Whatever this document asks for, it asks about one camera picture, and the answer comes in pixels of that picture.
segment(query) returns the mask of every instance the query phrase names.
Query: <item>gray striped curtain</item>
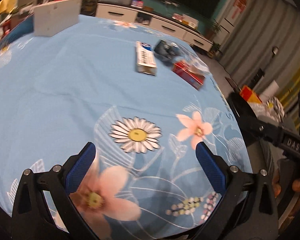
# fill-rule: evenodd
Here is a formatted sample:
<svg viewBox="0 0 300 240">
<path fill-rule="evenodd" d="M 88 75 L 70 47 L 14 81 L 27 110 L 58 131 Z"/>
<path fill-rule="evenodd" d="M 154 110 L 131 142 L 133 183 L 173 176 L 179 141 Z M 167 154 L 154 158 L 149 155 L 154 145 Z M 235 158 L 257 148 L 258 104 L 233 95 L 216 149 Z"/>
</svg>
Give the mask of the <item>gray striped curtain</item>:
<svg viewBox="0 0 300 240">
<path fill-rule="evenodd" d="M 221 48 L 221 65 L 242 87 L 258 69 L 266 72 L 256 92 L 273 80 L 282 89 L 300 67 L 300 12 L 284 0 L 253 0 L 242 21 Z M 272 47 L 279 53 L 270 62 Z"/>
</svg>

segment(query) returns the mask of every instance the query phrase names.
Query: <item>floral tablecloth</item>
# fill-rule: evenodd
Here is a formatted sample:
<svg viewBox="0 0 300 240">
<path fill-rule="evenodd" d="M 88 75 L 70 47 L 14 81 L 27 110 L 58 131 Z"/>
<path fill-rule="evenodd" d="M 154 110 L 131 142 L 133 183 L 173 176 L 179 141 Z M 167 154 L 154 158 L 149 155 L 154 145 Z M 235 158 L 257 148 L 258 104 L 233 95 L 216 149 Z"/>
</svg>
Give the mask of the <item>floral tablecloth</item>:
<svg viewBox="0 0 300 240">
<path fill-rule="evenodd" d="M 87 16 L 51 38 L 2 44 L 0 206 L 8 214 L 24 169 L 47 171 L 88 141 L 96 159 L 70 198 L 101 239 L 157 239 L 204 223 L 220 196 L 195 157 L 201 141 L 251 172 L 212 76 L 197 91 L 158 60 L 156 76 L 136 72 L 136 41 L 160 39 L 191 50 L 143 26 Z"/>
</svg>

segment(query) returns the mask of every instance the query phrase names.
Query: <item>white drawer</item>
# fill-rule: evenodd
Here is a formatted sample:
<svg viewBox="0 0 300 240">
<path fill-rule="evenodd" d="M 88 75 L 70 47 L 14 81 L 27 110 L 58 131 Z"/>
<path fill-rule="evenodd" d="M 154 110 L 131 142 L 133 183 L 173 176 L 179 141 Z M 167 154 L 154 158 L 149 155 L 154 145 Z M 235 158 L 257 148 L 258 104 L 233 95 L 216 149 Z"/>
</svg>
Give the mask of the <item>white drawer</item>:
<svg viewBox="0 0 300 240">
<path fill-rule="evenodd" d="M 197 35 L 194 35 L 193 33 L 190 33 L 190 32 L 186 33 L 183 40 L 192 45 L 196 45 L 197 47 L 199 47 L 205 51 L 209 51 L 210 48 L 212 47 L 212 44 L 209 41 L 207 41 Z"/>
<path fill-rule="evenodd" d="M 137 17 L 137 11 L 114 6 L 98 5 L 96 17 L 133 23 Z"/>
<path fill-rule="evenodd" d="M 157 18 L 152 18 L 149 27 L 179 39 L 183 39 L 183 36 L 186 33 L 186 30 Z"/>
</svg>

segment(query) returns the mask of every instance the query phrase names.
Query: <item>red box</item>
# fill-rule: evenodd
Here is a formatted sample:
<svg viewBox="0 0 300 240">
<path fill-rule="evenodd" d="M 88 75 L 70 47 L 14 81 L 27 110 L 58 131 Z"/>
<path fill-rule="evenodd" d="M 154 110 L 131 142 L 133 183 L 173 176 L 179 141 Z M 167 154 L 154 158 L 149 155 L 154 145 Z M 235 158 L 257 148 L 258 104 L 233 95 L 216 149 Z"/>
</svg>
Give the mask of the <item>red box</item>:
<svg viewBox="0 0 300 240">
<path fill-rule="evenodd" d="M 197 75 L 189 71 L 191 66 L 184 61 L 179 61 L 174 64 L 172 71 L 176 73 L 178 76 L 182 77 L 185 81 L 187 81 L 190 85 L 192 85 L 195 89 L 199 90 L 203 85 L 203 81 L 205 79 L 202 75 Z"/>
</svg>

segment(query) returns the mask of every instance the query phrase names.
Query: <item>hand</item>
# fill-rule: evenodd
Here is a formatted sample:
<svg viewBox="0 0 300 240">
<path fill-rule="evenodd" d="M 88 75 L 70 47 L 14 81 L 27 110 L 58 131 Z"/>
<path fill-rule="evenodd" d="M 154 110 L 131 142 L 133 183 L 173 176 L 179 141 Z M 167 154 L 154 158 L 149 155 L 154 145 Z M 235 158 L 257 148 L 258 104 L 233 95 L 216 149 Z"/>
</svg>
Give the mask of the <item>hand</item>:
<svg viewBox="0 0 300 240">
<path fill-rule="evenodd" d="M 279 174 L 279 169 L 275 171 L 273 180 L 272 180 L 272 188 L 274 190 L 274 196 L 277 197 L 280 192 L 281 192 L 281 186 L 279 185 L 279 179 L 280 179 L 280 174 Z M 296 179 L 293 184 L 292 184 L 292 189 L 295 192 L 300 193 L 300 179 Z M 289 216 L 294 217 L 297 212 L 300 209 L 300 198 L 298 199 L 296 205 L 293 207 L 291 213 Z"/>
</svg>

